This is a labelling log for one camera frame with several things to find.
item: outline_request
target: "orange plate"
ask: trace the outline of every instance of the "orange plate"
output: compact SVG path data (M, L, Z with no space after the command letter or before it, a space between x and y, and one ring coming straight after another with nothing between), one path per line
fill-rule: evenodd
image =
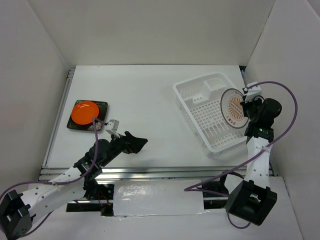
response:
M82 101L74 106L71 118L79 125L86 125L92 123L93 117L98 117L99 107L92 101Z

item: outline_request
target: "white floor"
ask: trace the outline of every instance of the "white floor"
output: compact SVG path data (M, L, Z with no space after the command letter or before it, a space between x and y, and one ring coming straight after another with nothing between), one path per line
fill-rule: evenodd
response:
M147 138L143 150L120 154L108 168L237 166L247 160L247 150L236 158L213 160L203 154L200 141L176 105L173 84L212 72L225 73L237 88L244 87L238 66L122 65L77 66L55 141L48 158L50 168L69 168L94 144L94 135L72 131L67 122L76 100L108 102L107 120L120 121L118 132ZM99 138L110 139L102 131Z

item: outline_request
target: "white bracket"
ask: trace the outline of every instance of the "white bracket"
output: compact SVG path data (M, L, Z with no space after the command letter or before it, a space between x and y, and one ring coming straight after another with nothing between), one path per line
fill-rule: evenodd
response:
M119 126L119 121L111 119L105 126L105 130L107 133L109 133L111 136L115 136L116 138L120 138L119 133L117 133Z
M245 103L248 103L248 102L251 102L256 96L259 96L261 95L262 91L261 91L261 87L258 85L258 86L254 86L252 88L249 88L250 86L254 85L254 84L257 84L258 82L255 81L255 82L252 82L252 83L249 83L244 89L243 89L243 92L245 93L244 96L245 96L245 100L244 102Z

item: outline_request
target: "cable tie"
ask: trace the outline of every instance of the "cable tie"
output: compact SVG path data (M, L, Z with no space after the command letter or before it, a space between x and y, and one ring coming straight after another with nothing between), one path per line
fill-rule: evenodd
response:
M58 192L61 191L59 185L57 184L57 182L55 180L52 180L52 186L55 186Z

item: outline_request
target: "white wall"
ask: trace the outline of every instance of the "white wall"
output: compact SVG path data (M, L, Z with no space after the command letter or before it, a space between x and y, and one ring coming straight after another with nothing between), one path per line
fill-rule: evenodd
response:
M304 239L318 240L320 18L306 0L275 1L245 73L250 82L283 83L297 97L296 123L272 150ZM293 115L293 101L276 86L262 88L265 97L275 98L283 106L274 124L280 134Z
M68 66L24 0L0 7L0 192L36 180Z
M29 0L75 65L246 65L274 0Z

